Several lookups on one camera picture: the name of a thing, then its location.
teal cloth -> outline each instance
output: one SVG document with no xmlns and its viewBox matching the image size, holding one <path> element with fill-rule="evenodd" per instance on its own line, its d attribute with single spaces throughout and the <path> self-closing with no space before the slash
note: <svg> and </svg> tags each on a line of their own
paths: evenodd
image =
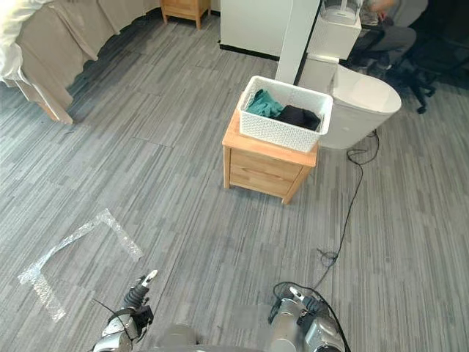
<svg viewBox="0 0 469 352">
<path fill-rule="evenodd" d="M 278 117 L 284 107 L 275 101 L 267 90 L 260 89 L 256 92 L 254 100 L 246 109 L 247 112 L 263 117 Z"/>
</svg>

beige bedsheet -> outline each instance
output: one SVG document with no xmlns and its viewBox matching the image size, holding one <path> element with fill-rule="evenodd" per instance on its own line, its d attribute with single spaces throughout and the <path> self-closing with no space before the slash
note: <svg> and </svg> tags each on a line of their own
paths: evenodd
<svg viewBox="0 0 469 352">
<path fill-rule="evenodd" d="M 65 109 L 73 98 L 66 88 L 84 63 L 96 60 L 104 43 L 121 28 L 159 5 L 159 0 L 61 0 L 44 5 L 25 22 L 17 39 L 29 84 L 7 84 L 18 86 L 57 121 L 72 123 Z"/>
</svg>

wooden bedside table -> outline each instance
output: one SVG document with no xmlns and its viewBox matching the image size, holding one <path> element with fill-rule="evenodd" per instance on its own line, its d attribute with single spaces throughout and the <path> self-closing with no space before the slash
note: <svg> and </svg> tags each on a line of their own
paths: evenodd
<svg viewBox="0 0 469 352">
<path fill-rule="evenodd" d="M 197 29 L 202 27 L 200 17 L 208 10 L 210 15 L 210 0 L 161 0 L 163 21 L 168 23 L 168 17 L 187 18 L 196 22 Z"/>
<path fill-rule="evenodd" d="M 297 152 L 240 134 L 240 112 L 234 111 L 223 138 L 224 187 L 252 189 L 282 198 L 288 204 L 316 166 L 317 144 Z"/>
</svg>

gray pants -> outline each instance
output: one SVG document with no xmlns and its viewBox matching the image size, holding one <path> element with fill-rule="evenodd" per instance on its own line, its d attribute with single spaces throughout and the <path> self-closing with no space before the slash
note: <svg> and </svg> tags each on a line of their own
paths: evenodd
<svg viewBox="0 0 469 352">
<path fill-rule="evenodd" d="M 417 34 L 411 28 L 398 26 L 385 26 L 384 31 L 384 38 L 378 44 L 373 45 L 370 51 L 388 53 L 390 64 L 393 64 L 412 47 Z M 376 35 L 375 32 L 366 33 L 363 37 L 357 39 L 355 47 L 365 49 L 372 43 Z"/>
</svg>

black cloth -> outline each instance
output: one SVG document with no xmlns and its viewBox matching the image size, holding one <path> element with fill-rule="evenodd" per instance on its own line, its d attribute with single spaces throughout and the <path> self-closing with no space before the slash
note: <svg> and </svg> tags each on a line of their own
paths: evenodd
<svg viewBox="0 0 469 352">
<path fill-rule="evenodd" d="M 314 112 L 309 110 L 295 108 L 294 106 L 287 105 L 280 115 L 274 117 L 275 120 L 289 123 L 309 130 L 315 131 L 317 126 L 320 125 L 321 119 L 316 116 Z"/>
</svg>

